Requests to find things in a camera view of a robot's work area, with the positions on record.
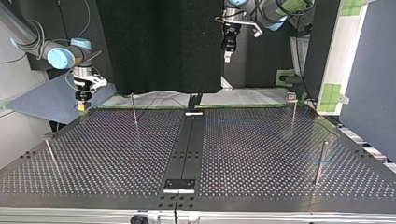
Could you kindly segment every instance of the vertical post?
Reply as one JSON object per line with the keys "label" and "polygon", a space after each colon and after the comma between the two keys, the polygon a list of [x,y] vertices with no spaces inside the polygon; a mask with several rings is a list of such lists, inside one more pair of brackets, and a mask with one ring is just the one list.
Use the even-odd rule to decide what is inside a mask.
{"label": "vertical post", "polygon": [[131,94],[131,104],[132,104],[132,110],[134,111],[134,123],[137,124],[137,116],[136,116],[136,110],[134,108],[134,94]]}
{"label": "vertical post", "polygon": [[318,172],[317,172],[317,176],[315,177],[315,185],[319,184],[321,172],[323,170],[323,163],[324,163],[323,159],[324,159],[324,156],[326,154],[326,148],[327,148],[328,145],[329,145],[329,142],[327,142],[327,141],[323,142],[322,150],[321,150],[321,153],[320,153],[320,159],[319,159],[319,162],[318,162]]}
{"label": "vertical post", "polygon": [[294,121],[295,121],[295,119],[296,119],[297,102],[298,102],[298,101],[294,102],[293,123],[294,123]]}
{"label": "vertical post", "polygon": [[43,139],[47,144],[47,148],[49,149],[49,154],[53,160],[55,160],[55,155],[53,154],[52,147],[50,146],[50,140],[55,139],[56,137],[57,133],[46,133],[43,136]]}
{"label": "vertical post", "polygon": [[45,141],[46,141],[46,144],[47,144],[47,148],[49,149],[50,156],[52,157],[53,160],[55,160],[55,155],[53,155],[52,148],[50,147],[50,140],[46,139]]}

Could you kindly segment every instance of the metal stand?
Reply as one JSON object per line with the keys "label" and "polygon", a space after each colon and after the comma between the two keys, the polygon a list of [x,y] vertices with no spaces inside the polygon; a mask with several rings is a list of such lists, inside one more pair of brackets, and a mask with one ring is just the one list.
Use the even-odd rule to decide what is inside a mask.
{"label": "metal stand", "polygon": [[134,94],[131,94],[131,104],[132,104],[132,110],[134,111],[134,123],[137,124],[137,116],[136,116],[136,109],[134,106]]}
{"label": "metal stand", "polygon": [[52,147],[50,146],[50,140],[55,139],[56,136],[57,133],[46,133],[43,136],[43,140],[46,142],[47,148],[49,149],[49,154],[53,160],[55,160],[55,155],[53,154]]}

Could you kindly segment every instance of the metal bracket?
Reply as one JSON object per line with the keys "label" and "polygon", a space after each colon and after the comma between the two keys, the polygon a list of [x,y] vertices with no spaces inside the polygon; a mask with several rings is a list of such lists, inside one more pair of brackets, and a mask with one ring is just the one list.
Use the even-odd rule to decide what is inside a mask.
{"label": "metal bracket", "polygon": [[168,179],[163,188],[163,193],[193,194],[194,192],[194,179]]}
{"label": "metal bracket", "polygon": [[260,28],[260,26],[254,21],[232,21],[232,20],[216,20],[216,21],[221,22],[221,23],[233,23],[233,24],[254,26],[253,32],[254,32],[254,37],[256,37],[256,38],[259,38],[260,36],[262,36],[264,34],[264,32],[262,31],[262,28]]}

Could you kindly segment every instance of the metal rod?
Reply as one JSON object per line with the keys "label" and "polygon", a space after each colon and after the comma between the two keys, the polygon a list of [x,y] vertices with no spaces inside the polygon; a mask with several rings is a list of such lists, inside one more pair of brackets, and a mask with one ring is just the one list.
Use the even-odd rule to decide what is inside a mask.
{"label": "metal rod", "polygon": [[52,148],[50,147],[50,141],[46,140],[46,143],[47,143],[47,147],[49,149],[50,156],[55,160],[55,156],[53,155]]}
{"label": "metal rod", "polygon": [[294,109],[293,109],[293,122],[294,122],[295,119],[296,119],[297,102],[298,102],[298,101],[296,101],[296,102],[294,103]]}
{"label": "metal rod", "polygon": [[8,0],[0,0],[0,25],[22,45],[32,45],[37,41],[35,27],[20,13],[16,12]]}
{"label": "metal rod", "polygon": [[132,110],[134,111],[134,123],[137,124],[137,116],[136,116],[136,110],[134,106],[134,94],[131,94],[131,103],[132,103]]}
{"label": "metal rod", "polygon": [[329,145],[329,142],[327,142],[327,141],[324,141],[324,142],[323,142],[322,150],[321,150],[321,153],[320,153],[320,159],[319,159],[319,165],[318,165],[318,172],[317,172],[317,176],[315,177],[315,185],[318,185],[318,184],[319,184],[321,172],[322,172],[322,170],[323,170],[323,163],[324,163],[324,162],[323,162],[323,159],[324,159],[324,156],[325,156],[325,154],[326,154],[326,148],[327,148],[328,145]]}

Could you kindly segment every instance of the end effector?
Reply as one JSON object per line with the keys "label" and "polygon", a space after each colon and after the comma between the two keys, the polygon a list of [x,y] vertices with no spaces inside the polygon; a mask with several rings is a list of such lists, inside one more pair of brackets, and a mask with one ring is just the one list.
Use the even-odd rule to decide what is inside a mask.
{"label": "end effector", "polygon": [[303,16],[315,4],[315,0],[224,0],[222,16],[216,21],[223,23],[222,49],[224,60],[231,61],[236,51],[236,38],[242,25],[253,26],[253,35],[263,35],[260,26],[271,31],[279,29],[293,16]]}

